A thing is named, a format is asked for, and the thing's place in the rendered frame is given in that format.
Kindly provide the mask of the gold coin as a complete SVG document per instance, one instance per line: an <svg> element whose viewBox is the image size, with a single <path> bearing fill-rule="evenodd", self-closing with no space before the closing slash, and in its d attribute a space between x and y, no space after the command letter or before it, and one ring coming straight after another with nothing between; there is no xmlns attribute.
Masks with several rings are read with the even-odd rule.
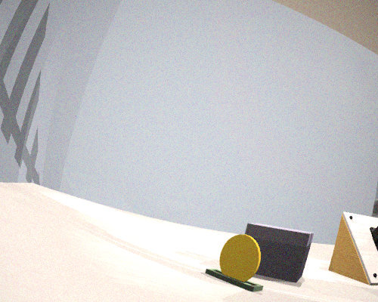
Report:
<svg viewBox="0 0 378 302"><path fill-rule="evenodd" d="M219 263L222 274L246 282L258 271L261 256L258 243L248 235L235 235L223 245Z"/></svg>

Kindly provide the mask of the dark green grooved bar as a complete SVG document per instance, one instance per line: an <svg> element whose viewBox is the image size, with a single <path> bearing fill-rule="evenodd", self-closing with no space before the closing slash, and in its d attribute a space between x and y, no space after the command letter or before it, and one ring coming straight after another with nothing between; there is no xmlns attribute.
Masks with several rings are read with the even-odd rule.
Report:
<svg viewBox="0 0 378 302"><path fill-rule="evenodd" d="M238 287L244 288L248 291L255 292L255 291L262 291L264 285L260 285L251 281L240 281L235 278L231 278L230 276L222 274L222 271L219 269L206 269L205 274L209 274L217 279L229 282L232 285L236 285Z"/></svg>

